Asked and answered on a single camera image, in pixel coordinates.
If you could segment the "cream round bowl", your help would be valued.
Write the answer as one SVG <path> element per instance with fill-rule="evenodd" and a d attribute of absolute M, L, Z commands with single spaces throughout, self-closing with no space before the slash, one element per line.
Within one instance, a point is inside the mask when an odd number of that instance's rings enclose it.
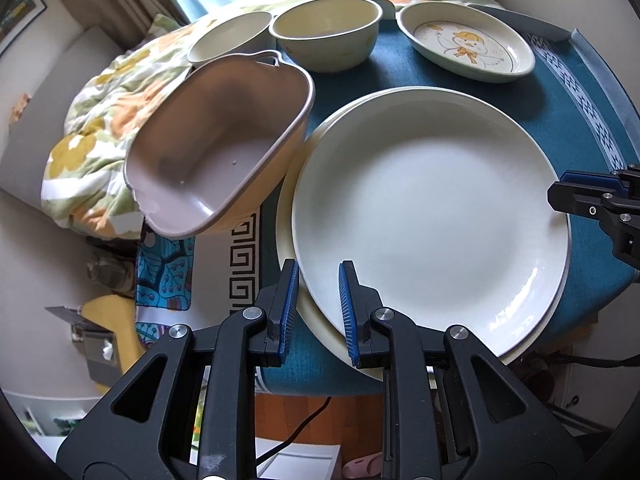
<path fill-rule="evenodd" d="M 382 16 L 373 0 L 310 0 L 280 14 L 269 31 L 297 65 L 333 74 L 367 61 Z"/>

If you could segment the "yellow bedside cabinet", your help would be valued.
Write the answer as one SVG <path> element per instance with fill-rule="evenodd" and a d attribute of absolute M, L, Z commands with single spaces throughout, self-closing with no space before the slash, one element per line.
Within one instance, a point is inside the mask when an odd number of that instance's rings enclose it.
<path fill-rule="evenodd" d="M 106 393 L 141 358 L 143 346 L 134 328 L 134 300 L 106 295 L 77 309 L 62 306 L 44 310 L 67 323 L 79 344 L 88 374 L 99 393 Z"/>

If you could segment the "white chick cartoon plate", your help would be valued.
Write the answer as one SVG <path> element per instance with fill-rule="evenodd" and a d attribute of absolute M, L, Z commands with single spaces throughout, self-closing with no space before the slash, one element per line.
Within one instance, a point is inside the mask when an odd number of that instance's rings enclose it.
<path fill-rule="evenodd" d="M 449 2 L 420 2 L 396 14 L 416 52 L 444 70 L 501 84 L 533 73 L 536 56 L 512 27 L 490 14 Z"/>

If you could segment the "framed landscape picture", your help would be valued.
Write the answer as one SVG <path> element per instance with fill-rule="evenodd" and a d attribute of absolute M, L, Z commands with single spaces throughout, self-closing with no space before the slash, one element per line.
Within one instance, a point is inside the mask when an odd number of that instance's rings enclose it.
<path fill-rule="evenodd" d="M 0 53 L 6 52 L 45 10 L 47 5 L 43 0 L 13 0 L 1 17 Z"/>

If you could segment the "plain white plate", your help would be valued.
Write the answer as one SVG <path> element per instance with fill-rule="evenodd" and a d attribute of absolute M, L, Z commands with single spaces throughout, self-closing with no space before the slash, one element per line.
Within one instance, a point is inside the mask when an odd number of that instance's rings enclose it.
<path fill-rule="evenodd" d="M 338 267 L 418 325 L 461 324 L 505 361 L 548 323 L 566 282 L 570 224 L 547 202 L 556 174 L 495 107 L 411 87 L 332 122 L 303 164 L 292 239 L 311 299 L 343 329 Z"/>

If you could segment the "grey bed headboard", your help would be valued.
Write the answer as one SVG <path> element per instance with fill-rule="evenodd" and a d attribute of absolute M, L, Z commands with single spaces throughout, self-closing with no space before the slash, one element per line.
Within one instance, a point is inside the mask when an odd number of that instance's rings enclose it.
<path fill-rule="evenodd" d="M 58 58 L 48 76 L 10 128 L 1 155 L 1 189 L 35 210 L 51 148 L 64 136 L 64 120 L 75 96 L 122 54 L 99 27 L 80 35 Z"/>

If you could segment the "pink square plastic bowl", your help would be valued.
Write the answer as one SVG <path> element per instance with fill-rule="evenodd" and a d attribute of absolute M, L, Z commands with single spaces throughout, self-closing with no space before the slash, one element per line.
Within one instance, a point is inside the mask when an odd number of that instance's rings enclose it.
<path fill-rule="evenodd" d="M 315 94 L 310 73 L 273 50 L 194 70 L 139 129 L 125 159 L 145 223 L 174 240 L 241 224 L 288 171 Z"/>

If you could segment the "green checked pillow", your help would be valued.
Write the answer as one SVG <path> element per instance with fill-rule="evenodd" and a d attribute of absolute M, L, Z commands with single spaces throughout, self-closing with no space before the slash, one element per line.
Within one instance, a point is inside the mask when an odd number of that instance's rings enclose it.
<path fill-rule="evenodd" d="M 161 13 L 156 14 L 153 18 L 150 28 L 145 34 L 145 39 L 152 40 L 170 34 L 171 32 L 175 32 L 180 27 L 181 25 L 170 16 Z"/>

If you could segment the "white round bowl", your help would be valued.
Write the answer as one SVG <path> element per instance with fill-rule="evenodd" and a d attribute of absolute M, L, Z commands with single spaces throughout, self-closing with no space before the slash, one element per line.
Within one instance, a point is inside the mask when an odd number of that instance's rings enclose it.
<path fill-rule="evenodd" d="M 248 12 L 229 18 L 201 36 L 186 59 L 192 66 L 200 67 L 229 54 L 274 50 L 276 40 L 269 31 L 271 22 L 272 14 L 267 11 Z"/>

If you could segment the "floral striped duvet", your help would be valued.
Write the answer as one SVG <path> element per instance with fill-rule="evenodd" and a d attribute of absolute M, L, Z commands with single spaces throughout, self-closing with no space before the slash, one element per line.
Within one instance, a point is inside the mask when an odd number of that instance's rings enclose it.
<path fill-rule="evenodd" d="M 146 40 L 92 77 L 70 104 L 64 136 L 50 151 L 40 191 L 43 212 L 58 226 L 104 240 L 135 240 L 143 216 L 124 179 L 134 136 L 154 110 L 184 81 L 186 59 L 204 32 L 227 18 L 253 11 L 279 14 L 308 0 L 236 0 Z M 422 1 L 497 6 L 496 0 L 390 0 L 398 9 Z"/>

